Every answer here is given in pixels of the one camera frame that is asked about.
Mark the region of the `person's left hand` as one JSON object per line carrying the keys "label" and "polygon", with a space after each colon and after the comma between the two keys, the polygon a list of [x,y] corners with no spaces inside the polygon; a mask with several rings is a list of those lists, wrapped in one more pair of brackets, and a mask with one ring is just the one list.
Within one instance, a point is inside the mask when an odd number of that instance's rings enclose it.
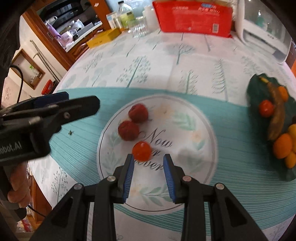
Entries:
{"label": "person's left hand", "polygon": [[19,208],[26,208],[31,201],[27,162],[15,166],[11,172],[10,184],[12,189],[8,193],[8,201],[18,204]]}

